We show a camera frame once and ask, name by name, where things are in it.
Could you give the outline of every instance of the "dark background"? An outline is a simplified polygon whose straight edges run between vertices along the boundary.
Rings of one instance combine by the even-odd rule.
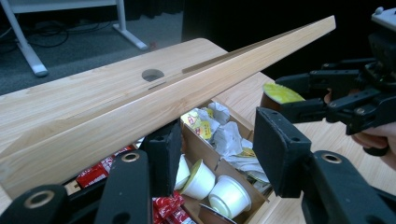
[[[394,1],[220,1],[185,2],[182,40],[205,37],[231,51],[334,15],[329,35],[263,70],[269,77],[309,72],[323,63],[371,58],[368,35],[379,29],[371,21],[378,7]]]
[[[142,15],[154,18],[164,13],[178,13],[183,10],[184,0],[124,0],[125,19],[139,20]],[[8,26],[8,19],[0,5],[0,25]],[[117,7],[89,7],[67,10],[32,12],[20,14],[20,26],[34,27],[42,21],[59,21],[65,24],[77,24],[81,20],[102,22],[117,20]]]

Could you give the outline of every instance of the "crumpled wrapper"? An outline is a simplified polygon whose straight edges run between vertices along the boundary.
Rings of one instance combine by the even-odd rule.
[[[230,110],[226,106],[213,102],[207,107],[213,110],[213,118],[221,125],[225,125],[230,120]]]
[[[204,109],[194,109],[198,115],[199,118],[201,120],[207,120],[210,124],[210,132],[213,134],[216,132],[216,130],[218,129],[218,127],[220,126],[219,122],[217,120],[215,120],[214,118],[212,118],[209,113],[204,110]]]
[[[219,126],[213,136],[215,150],[224,158],[241,153],[243,151],[241,141],[238,126],[233,121]]]
[[[235,169],[246,172],[256,180],[269,183],[268,177],[256,157],[230,156],[224,158],[224,160],[230,163]]]

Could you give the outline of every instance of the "gray carpet floor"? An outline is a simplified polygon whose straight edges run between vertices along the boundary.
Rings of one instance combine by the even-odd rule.
[[[28,42],[49,71],[45,77],[35,76],[19,49],[8,50],[6,47],[12,47],[1,45],[0,95],[178,44],[181,42],[182,17],[182,12],[163,13],[153,19],[142,16],[139,20],[127,21],[127,30],[148,45],[147,50],[140,50],[116,32],[112,24],[117,21],[75,27],[68,30],[67,39],[65,34],[30,35]],[[62,44],[40,47],[58,43]]]

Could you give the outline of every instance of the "finger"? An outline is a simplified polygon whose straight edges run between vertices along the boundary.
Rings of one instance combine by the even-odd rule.
[[[381,160],[396,171],[396,154],[394,151],[389,150],[387,155],[381,157]]]
[[[396,122],[388,123],[381,125],[376,128],[369,128],[364,130],[364,133],[368,133],[371,135],[376,135],[376,136],[386,136],[386,137],[396,137]]]
[[[329,91],[329,93],[327,93],[324,98],[323,101],[324,103],[328,104],[331,100],[332,100],[332,90],[331,89],[327,89]]]
[[[368,133],[356,133],[352,135],[353,140],[366,148],[384,148],[388,146],[388,139],[382,136],[375,136]]]

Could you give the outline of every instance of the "yellow lid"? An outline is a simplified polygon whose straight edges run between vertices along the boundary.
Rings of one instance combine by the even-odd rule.
[[[264,93],[279,104],[304,101],[304,98],[297,92],[276,83],[265,83]]]

